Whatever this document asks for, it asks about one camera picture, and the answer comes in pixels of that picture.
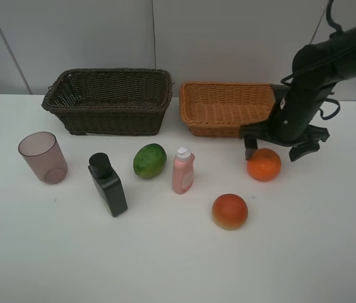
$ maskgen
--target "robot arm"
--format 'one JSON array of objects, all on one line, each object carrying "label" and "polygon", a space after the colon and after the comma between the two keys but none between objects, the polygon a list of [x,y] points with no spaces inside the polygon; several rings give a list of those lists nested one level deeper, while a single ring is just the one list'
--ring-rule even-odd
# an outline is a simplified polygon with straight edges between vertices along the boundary
[{"label": "robot arm", "polygon": [[[292,146],[291,161],[319,150],[318,142],[329,138],[328,130],[309,125],[317,111],[323,119],[331,119],[339,112],[339,103],[329,99],[334,86],[343,80],[356,78],[356,27],[344,32],[331,17],[333,0],[328,3],[327,20],[336,29],[331,38],[320,44],[307,45],[295,56],[293,74],[284,78],[282,95],[276,90],[276,103],[268,120],[242,126],[240,137],[244,138],[246,159],[258,148],[257,139],[282,146]],[[323,102],[338,105],[337,110],[323,116]]]}]

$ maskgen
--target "plastic cup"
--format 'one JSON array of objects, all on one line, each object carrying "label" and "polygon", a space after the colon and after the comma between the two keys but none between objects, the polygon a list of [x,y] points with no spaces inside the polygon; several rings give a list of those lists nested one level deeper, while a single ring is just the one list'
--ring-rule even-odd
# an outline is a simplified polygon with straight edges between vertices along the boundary
[{"label": "plastic cup", "polygon": [[18,151],[42,182],[56,184],[65,178],[68,166],[54,134],[30,134],[18,145]]}]

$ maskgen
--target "table surface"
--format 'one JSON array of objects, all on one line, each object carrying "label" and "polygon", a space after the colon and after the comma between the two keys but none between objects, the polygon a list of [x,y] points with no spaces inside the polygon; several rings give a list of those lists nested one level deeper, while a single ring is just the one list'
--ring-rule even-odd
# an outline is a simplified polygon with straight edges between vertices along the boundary
[{"label": "table surface", "polygon": [[[356,102],[315,125],[331,134],[321,150],[292,163],[288,148],[260,142],[282,158],[277,179],[244,172],[238,139],[197,138],[179,119],[177,99],[154,137],[71,136],[44,111],[42,96],[0,95],[0,302],[356,303]],[[37,180],[18,143],[54,133],[69,165],[60,184]],[[160,176],[141,180],[133,157],[161,144]],[[180,146],[196,155],[194,185],[171,190]],[[105,152],[129,209],[112,218],[88,173]],[[221,194],[249,207],[237,231],[218,228]]]}]

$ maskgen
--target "pink bottle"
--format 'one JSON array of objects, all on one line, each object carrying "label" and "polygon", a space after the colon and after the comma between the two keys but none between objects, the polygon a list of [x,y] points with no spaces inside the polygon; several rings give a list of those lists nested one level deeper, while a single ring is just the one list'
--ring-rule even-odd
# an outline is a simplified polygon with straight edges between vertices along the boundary
[{"label": "pink bottle", "polygon": [[178,149],[172,171],[172,190],[184,194],[193,183],[193,162],[195,156],[186,147]]}]

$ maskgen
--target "black bottle cap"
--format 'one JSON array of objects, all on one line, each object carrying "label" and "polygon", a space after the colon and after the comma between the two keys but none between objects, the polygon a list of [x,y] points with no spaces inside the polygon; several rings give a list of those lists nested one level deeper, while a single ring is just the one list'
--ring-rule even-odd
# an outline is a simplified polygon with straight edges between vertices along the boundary
[{"label": "black bottle cap", "polygon": [[99,179],[104,179],[110,176],[114,171],[106,153],[96,153],[92,155],[89,163],[92,174]]}]

